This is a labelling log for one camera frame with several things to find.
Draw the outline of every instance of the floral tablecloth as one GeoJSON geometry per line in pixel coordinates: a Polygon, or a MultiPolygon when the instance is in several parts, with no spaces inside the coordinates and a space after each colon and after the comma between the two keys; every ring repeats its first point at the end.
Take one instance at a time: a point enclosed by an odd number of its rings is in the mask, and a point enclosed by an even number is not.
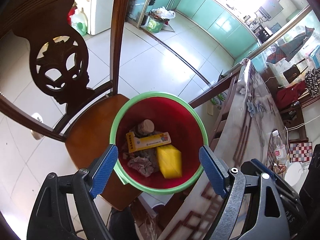
{"type": "MultiPolygon", "coordinates": [[[[251,61],[241,69],[236,94],[214,154],[229,167],[258,159],[271,168],[273,154],[272,132],[278,130],[287,145],[287,133],[273,98],[251,61]]],[[[216,195],[205,172],[202,173],[183,205],[158,239],[201,240],[220,210],[222,199],[216,195]]],[[[245,195],[231,238],[241,232],[249,198],[245,195]]]]}

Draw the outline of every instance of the refrigerator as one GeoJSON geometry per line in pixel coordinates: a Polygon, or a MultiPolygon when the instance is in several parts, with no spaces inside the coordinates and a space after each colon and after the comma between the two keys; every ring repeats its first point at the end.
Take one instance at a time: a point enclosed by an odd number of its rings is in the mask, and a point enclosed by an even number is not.
{"type": "Polygon", "coordinates": [[[88,19],[88,33],[98,34],[111,28],[114,0],[75,0],[88,19]]]}

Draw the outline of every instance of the laundry detergent bottle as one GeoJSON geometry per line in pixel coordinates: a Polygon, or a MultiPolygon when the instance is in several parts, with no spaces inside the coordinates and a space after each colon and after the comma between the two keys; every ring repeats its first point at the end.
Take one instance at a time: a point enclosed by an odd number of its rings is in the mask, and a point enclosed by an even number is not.
{"type": "Polygon", "coordinates": [[[79,9],[76,9],[75,14],[71,16],[71,26],[82,36],[85,36],[87,33],[87,22],[87,17],[79,9]]]}

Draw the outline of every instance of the checkered box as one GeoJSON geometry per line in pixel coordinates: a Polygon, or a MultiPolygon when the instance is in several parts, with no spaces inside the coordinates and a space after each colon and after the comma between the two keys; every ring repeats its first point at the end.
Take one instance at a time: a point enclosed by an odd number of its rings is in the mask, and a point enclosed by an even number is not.
{"type": "Polygon", "coordinates": [[[290,143],[290,162],[308,162],[312,158],[312,142],[290,143]]]}

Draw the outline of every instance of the plastic bottle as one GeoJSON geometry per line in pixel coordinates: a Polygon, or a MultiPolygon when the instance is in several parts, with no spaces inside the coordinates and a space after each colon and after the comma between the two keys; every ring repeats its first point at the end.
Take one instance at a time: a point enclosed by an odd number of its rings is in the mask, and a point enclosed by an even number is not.
{"type": "Polygon", "coordinates": [[[68,16],[67,16],[67,21],[68,21],[68,24],[71,25],[71,17],[75,14],[75,11],[77,9],[77,3],[74,2],[73,3],[73,6],[71,7],[69,13],[68,13],[68,16]]]}
{"type": "Polygon", "coordinates": [[[79,9],[75,10],[75,14],[71,16],[71,26],[82,36],[87,33],[87,18],[79,9]]]}
{"type": "Polygon", "coordinates": [[[279,160],[280,163],[286,165],[287,151],[286,151],[285,145],[279,135],[279,131],[278,130],[273,131],[272,136],[273,136],[273,143],[274,143],[276,158],[277,158],[277,160],[279,160]]]}
{"type": "Polygon", "coordinates": [[[144,120],[143,122],[136,125],[130,131],[134,132],[137,138],[142,138],[148,136],[155,130],[155,125],[149,119],[144,120]]]}

